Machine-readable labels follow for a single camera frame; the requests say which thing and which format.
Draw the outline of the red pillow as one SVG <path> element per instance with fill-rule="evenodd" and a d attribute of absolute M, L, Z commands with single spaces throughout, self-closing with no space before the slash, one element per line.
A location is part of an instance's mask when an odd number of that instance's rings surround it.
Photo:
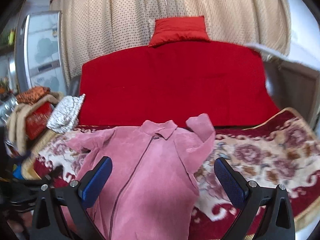
<path fill-rule="evenodd" d="M 204 17 L 169 17 L 155 20 L 150 47 L 179 41 L 209 42 Z"/>

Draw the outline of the red gift box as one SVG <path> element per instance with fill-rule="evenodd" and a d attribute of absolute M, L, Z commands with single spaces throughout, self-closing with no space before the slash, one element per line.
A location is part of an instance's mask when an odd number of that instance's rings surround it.
<path fill-rule="evenodd" d="M 26 135 L 29 140 L 36 139 L 46 128 L 47 121 L 53 111 L 52 104 L 45 102 L 25 119 Z"/>

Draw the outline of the beige dotted curtain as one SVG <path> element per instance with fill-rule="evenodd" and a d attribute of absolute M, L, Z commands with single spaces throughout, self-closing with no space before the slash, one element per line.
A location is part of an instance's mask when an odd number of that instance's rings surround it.
<path fill-rule="evenodd" d="M 148 44 L 160 18 L 203 16 L 210 39 L 290 52 L 288 0 L 50 0 L 60 11 L 67 81 L 99 56 Z"/>

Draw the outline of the pink corduroy jacket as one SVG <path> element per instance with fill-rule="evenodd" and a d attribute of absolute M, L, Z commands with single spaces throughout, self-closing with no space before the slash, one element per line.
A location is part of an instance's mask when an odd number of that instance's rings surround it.
<path fill-rule="evenodd" d="M 83 153 L 81 179 L 104 156 L 113 169 L 88 214 L 106 239 L 187 239 L 199 196 L 195 179 L 212 152 L 215 129 L 206 114 L 186 128 L 173 121 L 79 133 L 67 142 Z"/>

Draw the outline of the white patterned folded cloth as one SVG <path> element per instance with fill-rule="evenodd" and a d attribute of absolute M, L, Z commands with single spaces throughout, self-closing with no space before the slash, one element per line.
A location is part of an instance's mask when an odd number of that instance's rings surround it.
<path fill-rule="evenodd" d="M 65 96 L 54 108 L 46 127 L 59 134 L 73 130 L 78 125 L 78 115 L 84 99 L 85 94 Z"/>

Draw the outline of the floral plush blanket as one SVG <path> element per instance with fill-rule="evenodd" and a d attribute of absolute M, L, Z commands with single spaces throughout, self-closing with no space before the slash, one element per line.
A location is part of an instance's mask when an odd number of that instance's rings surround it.
<path fill-rule="evenodd" d="M 69 148 L 67 142 L 79 133 L 104 129 L 111 128 L 81 126 L 65 134 L 46 132 L 23 164 L 23 176 L 40 178 L 62 165 L 63 174 L 54 181 L 55 187 L 80 180 L 77 174 L 85 155 Z M 240 212 L 214 173 L 220 157 L 247 181 L 270 188 L 284 185 L 297 231 L 319 221 L 319 140 L 294 109 L 286 108 L 253 128 L 215 129 L 213 150 L 194 175 L 199 196 L 187 239 L 221 239 Z"/>

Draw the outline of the orange patterned cloth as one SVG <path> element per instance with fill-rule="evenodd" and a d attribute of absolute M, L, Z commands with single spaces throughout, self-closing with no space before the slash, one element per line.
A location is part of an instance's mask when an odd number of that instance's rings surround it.
<path fill-rule="evenodd" d="M 16 99 L 18 103 L 33 105 L 49 93 L 49 87 L 35 86 L 21 94 L 18 94 Z"/>

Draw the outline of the beige fabric pile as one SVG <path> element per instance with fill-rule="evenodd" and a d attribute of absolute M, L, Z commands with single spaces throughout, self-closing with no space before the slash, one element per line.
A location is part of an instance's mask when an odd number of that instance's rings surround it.
<path fill-rule="evenodd" d="M 41 107 L 44 103 L 57 105 L 64 94 L 62 92 L 50 92 L 33 105 L 19 103 L 15 106 L 7 120 L 8 139 L 16 146 L 17 152 L 24 156 L 27 151 L 27 134 L 25 120 L 27 116 Z"/>

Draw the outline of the red quilt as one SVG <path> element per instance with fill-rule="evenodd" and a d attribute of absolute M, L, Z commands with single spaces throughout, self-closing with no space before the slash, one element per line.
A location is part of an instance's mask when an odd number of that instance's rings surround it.
<path fill-rule="evenodd" d="M 256 51 L 225 42 L 184 41 L 117 51 L 85 63 L 81 125 L 180 127 L 206 113 L 215 126 L 254 126 L 279 109 Z"/>

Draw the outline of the silver refrigerator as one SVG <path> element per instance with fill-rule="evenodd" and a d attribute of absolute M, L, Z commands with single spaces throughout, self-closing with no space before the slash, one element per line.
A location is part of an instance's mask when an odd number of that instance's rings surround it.
<path fill-rule="evenodd" d="M 29 14 L 22 23 L 16 48 L 16 70 L 20 92 L 35 86 L 67 94 L 61 47 L 61 12 Z"/>

